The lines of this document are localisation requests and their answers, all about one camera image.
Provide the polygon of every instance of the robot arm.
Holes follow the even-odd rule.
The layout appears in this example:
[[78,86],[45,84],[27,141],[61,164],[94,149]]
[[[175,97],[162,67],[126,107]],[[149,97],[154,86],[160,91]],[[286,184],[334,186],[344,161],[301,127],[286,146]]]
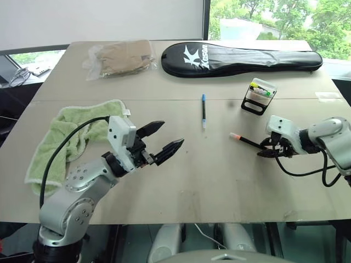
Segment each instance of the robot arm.
[[45,201],[39,214],[38,240],[33,246],[36,262],[78,260],[94,209],[118,179],[138,167],[160,165],[181,147],[183,139],[171,142],[155,156],[147,153],[142,138],[163,124],[151,122],[137,130],[128,118],[110,117],[107,138],[115,153],[107,152],[69,172],[62,188]]
[[342,117],[332,117],[298,128],[292,121],[272,115],[267,123],[269,138],[261,145],[272,146],[258,153],[262,157],[292,157],[325,150],[343,176],[351,175],[351,126]]

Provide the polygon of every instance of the marker holder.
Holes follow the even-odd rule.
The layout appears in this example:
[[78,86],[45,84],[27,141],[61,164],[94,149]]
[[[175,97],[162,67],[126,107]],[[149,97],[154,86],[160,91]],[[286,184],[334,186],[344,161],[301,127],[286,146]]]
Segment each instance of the marker holder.
[[276,86],[270,82],[254,78],[248,87],[241,108],[257,115],[262,115],[274,95]]

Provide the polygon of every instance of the blue pen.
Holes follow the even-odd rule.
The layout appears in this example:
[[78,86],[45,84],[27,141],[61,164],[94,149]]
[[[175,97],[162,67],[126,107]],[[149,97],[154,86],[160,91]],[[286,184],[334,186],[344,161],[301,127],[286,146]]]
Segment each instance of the blue pen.
[[202,127],[206,128],[206,96],[202,95]]

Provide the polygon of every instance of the pen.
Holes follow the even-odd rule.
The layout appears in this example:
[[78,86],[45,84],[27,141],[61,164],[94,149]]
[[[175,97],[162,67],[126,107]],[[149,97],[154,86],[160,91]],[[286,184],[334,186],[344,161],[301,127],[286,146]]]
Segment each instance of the pen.
[[259,148],[261,150],[266,150],[267,149],[265,146],[257,144],[257,143],[255,143],[253,141],[250,141],[249,139],[244,138],[241,135],[237,135],[235,133],[230,133],[229,136],[234,138],[234,139],[236,139],[236,140],[240,140],[240,141],[246,142],[247,144],[250,144],[250,145],[252,145],[252,146],[254,146],[256,148]]
[[202,95],[202,128],[206,128],[206,96]]

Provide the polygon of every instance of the beige table surface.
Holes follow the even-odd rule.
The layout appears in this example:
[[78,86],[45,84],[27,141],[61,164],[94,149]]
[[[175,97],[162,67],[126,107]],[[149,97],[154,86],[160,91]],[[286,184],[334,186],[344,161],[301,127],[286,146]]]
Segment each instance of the beige table surface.
[[[24,184],[26,169],[37,144],[58,111],[70,105],[94,105],[102,100],[33,101],[0,149],[0,221],[38,222],[39,200]],[[242,134],[260,142],[270,115],[294,120],[300,127],[331,116],[351,119],[344,99],[275,99],[263,116],[240,108],[241,100],[209,100],[206,131],[201,129],[200,100],[125,100],[131,121],[140,127],[154,120],[166,124],[146,138],[149,152],[184,138],[181,149],[167,162],[138,169],[123,177],[98,204],[92,224],[171,222],[259,222],[351,218],[351,191],[343,179],[325,188],[321,175],[293,178],[273,159],[228,137]],[[109,145],[88,144],[72,163],[94,159]],[[318,169],[322,156],[282,160],[296,173]],[[337,174],[328,172],[328,181]]]
[[[152,42],[157,60],[175,41]],[[306,41],[225,41],[217,44],[272,50],[310,50]],[[242,99],[254,77],[271,81],[279,91],[277,99],[316,98],[316,92],[332,92],[340,97],[338,89],[321,68],[309,72],[251,72],[221,78],[177,78],[161,68],[122,78],[86,81],[87,70],[82,63],[88,58],[88,49],[106,42],[76,42],[69,46],[49,78],[37,92],[33,101],[42,100],[108,100],[116,96],[121,100],[196,100],[202,93],[207,99]]]

